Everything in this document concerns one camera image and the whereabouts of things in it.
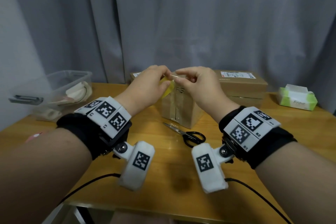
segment green tissue box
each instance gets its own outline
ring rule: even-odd
[[[285,88],[279,88],[279,105],[313,111],[317,99],[313,92],[308,91],[306,87],[287,84]]]

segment plastic storage container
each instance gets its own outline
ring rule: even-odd
[[[28,81],[9,91],[12,103],[33,105],[39,120],[57,121],[92,94],[91,72],[64,70]]]

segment wrist-mounted device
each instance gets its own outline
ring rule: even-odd
[[[219,123],[222,146],[212,149],[203,143],[191,151],[204,192],[228,188],[221,163],[233,163],[235,156],[255,169],[282,146],[296,142],[280,125],[256,107],[241,106],[226,115]]]
[[[89,149],[92,159],[113,151],[127,161],[119,185],[130,190],[141,188],[154,156],[154,147],[144,141],[131,146],[126,142],[131,116],[112,97],[101,97],[57,121],[76,135]]]

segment black scissor handle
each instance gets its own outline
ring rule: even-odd
[[[199,133],[197,131],[188,131],[184,135],[182,135],[182,137],[183,137],[184,143],[190,148],[193,148],[194,146],[191,145],[188,141],[195,143],[195,144],[201,144],[201,143],[204,143],[206,140],[204,134]]]

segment wooden table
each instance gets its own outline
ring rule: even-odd
[[[94,83],[90,99],[114,97],[126,87]],[[191,149],[179,134],[162,124],[167,120],[160,116],[159,109],[157,103],[132,118],[133,126],[128,136],[131,145],[143,140],[156,150],[142,189],[128,191],[117,185],[117,178],[108,177],[83,188],[67,203],[163,214],[174,219],[207,223],[284,223],[263,200],[240,184],[229,183],[227,190],[205,194],[191,158]],[[267,95],[261,109],[281,122],[301,144],[336,161],[336,118],[332,114],[319,107],[310,112],[279,106],[275,94]],[[54,127],[54,123],[35,121],[28,116],[0,132],[0,151],[16,147],[30,135]],[[209,115],[204,114],[193,130],[203,133],[213,148],[221,145],[218,125]],[[112,158],[112,154],[99,157],[75,188],[100,175],[120,173],[124,164],[123,160]],[[247,163],[235,159],[234,164],[222,164],[222,168],[226,177],[247,183],[280,208]]]

